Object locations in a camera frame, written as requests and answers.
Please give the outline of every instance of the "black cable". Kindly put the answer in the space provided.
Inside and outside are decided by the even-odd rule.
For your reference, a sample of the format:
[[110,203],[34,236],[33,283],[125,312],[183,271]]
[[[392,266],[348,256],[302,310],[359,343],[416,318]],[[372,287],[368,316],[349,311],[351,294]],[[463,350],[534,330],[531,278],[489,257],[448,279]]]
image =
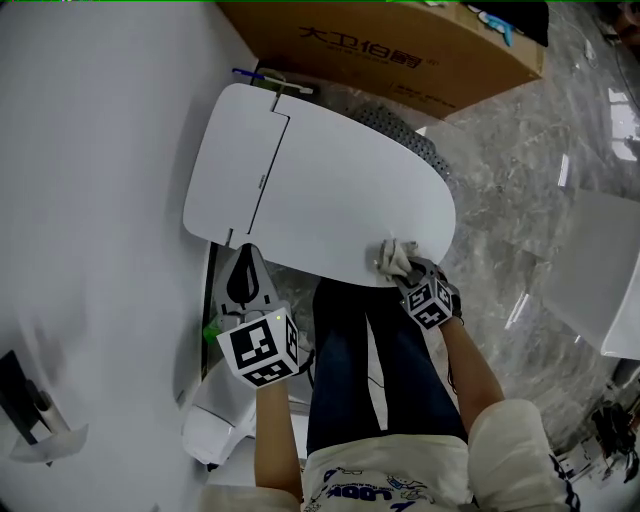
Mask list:
[[382,384],[380,384],[379,382],[377,382],[373,377],[367,376],[367,379],[369,379],[371,382],[373,382],[379,388],[384,389],[384,386]]
[[309,384],[311,385],[311,389],[313,389],[315,382],[313,382],[313,377],[311,375],[311,365],[309,365],[309,367],[307,368],[307,378],[309,379]]
[[311,368],[311,365],[313,364],[313,360],[315,359],[316,351],[314,349],[311,349],[311,350],[309,350],[308,353],[309,353],[309,357],[307,357],[307,360],[304,363],[302,363],[302,365],[298,369],[297,375],[302,375],[309,368]]
[[449,383],[449,386],[451,386],[451,389],[453,390],[453,392],[457,395],[458,390],[456,389],[456,385],[453,383],[453,371],[451,370],[451,361],[448,361],[448,363],[449,363],[449,369],[447,370],[447,382]]
[[631,100],[635,104],[636,108],[640,111],[640,105],[638,105],[636,98],[633,96],[633,92],[631,91],[631,87],[629,86],[629,82],[627,81],[627,77],[624,76],[624,73],[622,72],[622,66],[620,66],[620,55],[619,55],[620,52],[617,50],[617,48],[614,48],[614,51],[616,52],[616,64],[618,65],[618,72],[622,77],[622,81],[624,82],[624,85],[627,88],[627,91],[629,91],[629,96],[631,96]]
[[638,454],[635,450],[627,454],[627,468],[624,477],[624,482],[627,483],[630,480],[633,480],[638,474],[638,470],[640,469],[640,460],[638,459]]

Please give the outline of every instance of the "wire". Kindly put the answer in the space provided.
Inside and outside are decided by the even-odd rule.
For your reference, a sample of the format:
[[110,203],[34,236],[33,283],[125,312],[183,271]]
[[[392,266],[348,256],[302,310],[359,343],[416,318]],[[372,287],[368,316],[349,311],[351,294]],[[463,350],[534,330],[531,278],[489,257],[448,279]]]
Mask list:
[[367,376],[367,379],[369,379],[371,382],[373,382],[379,388],[384,389],[384,386],[382,384],[380,384],[378,381],[376,381],[373,377]]
[[458,390],[456,389],[456,385],[453,383],[453,371],[451,370],[451,361],[449,361],[449,369],[447,370],[447,382],[449,383],[449,386],[451,386],[451,389],[453,390],[453,392],[457,395]]
[[311,385],[311,389],[313,389],[315,382],[313,382],[313,376],[311,375],[311,365],[307,366],[307,378],[309,379],[309,384]]
[[631,87],[629,86],[629,82],[627,81],[627,77],[624,76],[624,73],[622,72],[622,67],[620,66],[620,55],[619,55],[620,52],[617,49],[614,49],[614,51],[616,52],[616,64],[618,65],[618,72],[620,73],[620,76],[622,77],[622,81],[624,82],[624,85],[627,88],[627,91],[629,91],[629,96],[631,96],[631,100],[635,104],[636,108],[638,110],[640,110],[640,105],[638,105],[638,101],[636,100],[635,96],[633,95],[633,92],[631,91]]
[[298,375],[300,375],[301,373],[307,371],[308,368],[311,368],[311,365],[313,364],[313,360],[315,358],[316,355],[316,351],[311,349],[309,351],[309,356],[307,357],[307,360],[302,363],[302,365],[300,366],[300,369],[298,370]]
[[[560,19],[562,20],[562,22],[563,22],[565,25],[568,25],[569,27],[571,27],[573,30],[575,30],[578,34],[580,34],[580,35],[584,38],[585,43],[589,45],[588,47],[585,45],[585,48],[584,48],[584,51],[583,51],[584,56],[585,56],[585,58],[587,59],[587,63],[589,64],[589,66],[590,66],[592,69],[596,69],[596,68],[598,67],[598,61],[597,61],[597,57],[596,57],[596,55],[595,55],[595,51],[593,50],[593,45],[591,44],[591,41],[589,41],[589,38],[588,38],[587,36],[585,36],[585,35],[584,35],[584,32],[583,32],[582,30],[580,30],[578,27],[576,27],[576,26],[575,26],[573,23],[571,23],[570,21],[567,21],[567,19],[566,19],[562,14],[560,14],[558,11],[556,11],[555,9],[553,9],[551,6],[549,6],[549,10],[550,10],[551,12],[555,13],[555,15],[556,15],[558,18],[560,18]],[[589,58],[589,56],[587,55],[587,48],[590,48],[591,53],[593,54],[593,57],[594,57],[594,58],[593,58],[593,64],[591,63],[591,62],[592,62],[592,59],[590,59],[590,58]]]

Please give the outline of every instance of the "blue jeans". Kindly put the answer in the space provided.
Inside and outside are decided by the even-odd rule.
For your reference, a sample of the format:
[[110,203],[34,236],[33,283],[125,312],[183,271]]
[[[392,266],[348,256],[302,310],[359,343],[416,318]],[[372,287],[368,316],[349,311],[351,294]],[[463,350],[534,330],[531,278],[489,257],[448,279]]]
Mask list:
[[[388,434],[467,433],[438,377],[418,325],[397,288],[365,288],[323,279],[313,299],[315,386],[307,452]],[[367,324],[384,375],[388,430],[378,425],[367,384]]]

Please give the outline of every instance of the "marble floor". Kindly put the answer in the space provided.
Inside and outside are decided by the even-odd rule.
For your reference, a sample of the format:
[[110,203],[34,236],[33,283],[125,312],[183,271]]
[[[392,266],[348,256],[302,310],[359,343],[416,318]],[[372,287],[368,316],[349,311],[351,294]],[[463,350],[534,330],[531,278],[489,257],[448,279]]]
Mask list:
[[[585,37],[595,61],[584,55]],[[616,58],[636,98],[640,68],[626,49],[603,40],[588,8],[578,4],[552,5],[549,40],[543,80],[445,122],[335,84],[320,84],[319,102],[349,115],[378,101],[435,142],[451,167],[458,219],[441,266],[460,289],[467,329],[506,395],[533,401],[561,450],[583,435],[582,420],[603,393],[615,395],[610,377],[617,360],[576,342],[577,334],[542,306],[540,285],[570,229],[577,188],[640,200],[640,118]],[[317,278],[272,270],[312,343]],[[427,333],[426,342],[444,376],[439,333]],[[370,373],[383,384],[374,349]],[[383,392],[370,389],[384,424]]]

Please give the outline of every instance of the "white object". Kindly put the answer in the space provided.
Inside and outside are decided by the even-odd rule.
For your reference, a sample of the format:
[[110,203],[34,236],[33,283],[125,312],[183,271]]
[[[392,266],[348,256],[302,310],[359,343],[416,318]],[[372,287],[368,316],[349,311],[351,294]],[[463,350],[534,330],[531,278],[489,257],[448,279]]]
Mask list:
[[[306,460],[307,427],[309,423],[309,417],[299,414],[292,414],[291,423],[293,425],[293,435],[296,441],[298,458],[301,460]],[[253,472],[255,453],[256,440],[252,437],[245,437],[236,445],[225,463],[209,473],[207,485],[255,487],[256,480]]]
[[207,374],[182,426],[182,446],[203,464],[223,464],[236,445],[255,434],[256,396],[225,361]]
[[[600,449],[599,456],[602,457],[602,449]],[[576,475],[591,464],[591,457],[587,454],[584,444],[578,443],[572,450],[559,457],[558,462],[565,473],[573,472],[572,478],[575,478]]]
[[596,60],[596,52],[593,49],[593,45],[591,44],[591,41],[589,41],[588,39],[585,38],[584,40],[584,56],[587,58],[587,60],[589,61],[589,64],[592,67],[595,67],[593,65],[593,63]]
[[579,191],[543,303],[601,354],[640,359],[640,203]]
[[410,150],[351,119],[243,84],[220,95],[184,208],[194,235],[265,260],[364,286],[380,242],[415,240],[442,260],[455,228],[451,193]]
[[[210,487],[203,490],[200,510],[325,511],[336,510],[332,503],[338,502],[348,503],[350,512],[403,510],[406,504],[407,512],[477,511],[474,495],[483,510],[553,510],[556,503],[580,508],[578,496],[558,477],[540,413],[530,402],[506,400],[487,408],[468,445],[452,436],[416,437],[387,435],[315,452],[302,475],[302,507],[295,501],[274,504],[287,494],[265,488]],[[226,493],[224,501],[219,491]]]
[[53,434],[60,434],[61,432],[68,432],[71,430],[65,419],[62,417],[62,414],[60,414],[58,407],[51,399],[51,395],[46,391],[40,391],[40,395],[42,396],[44,403],[48,405],[46,411],[39,412],[42,419],[47,424],[47,427],[49,427],[49,430],[51,430]]
[[214,4],[85,7],[0,9],[0,354],[90,430],[51,468],[0,457],[0,495],[14,512],[193,512],[203,475],[174,400],[199,380],[208,244],[184,198],[229,70],[257,59]]
[[257,389],[298,373],[298,329],[277,309],[217,337],[231,372]]
[[28,444],[20,436],[9,458],[17,462],[34,464],[71,457],[82,450],[87,442],[88,433],[89,425],[84,425],[78,430],[64,430],[33,445]]

